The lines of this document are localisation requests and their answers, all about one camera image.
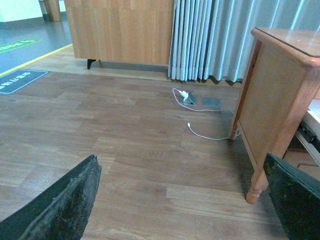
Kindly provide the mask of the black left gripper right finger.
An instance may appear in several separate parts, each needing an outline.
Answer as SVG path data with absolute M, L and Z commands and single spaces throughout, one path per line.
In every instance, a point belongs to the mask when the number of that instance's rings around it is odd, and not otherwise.
M 320 181 L 268 152 L 263 169 L 270 197 L 290 240 L 320 238 Z

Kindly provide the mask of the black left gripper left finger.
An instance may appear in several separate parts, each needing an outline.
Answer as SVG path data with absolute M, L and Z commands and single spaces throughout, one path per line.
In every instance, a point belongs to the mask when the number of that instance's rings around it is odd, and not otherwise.
M 1 221 L 2 240 L 80 240 L 96 199 L 102 167 L 90 155 L 24 207 Z

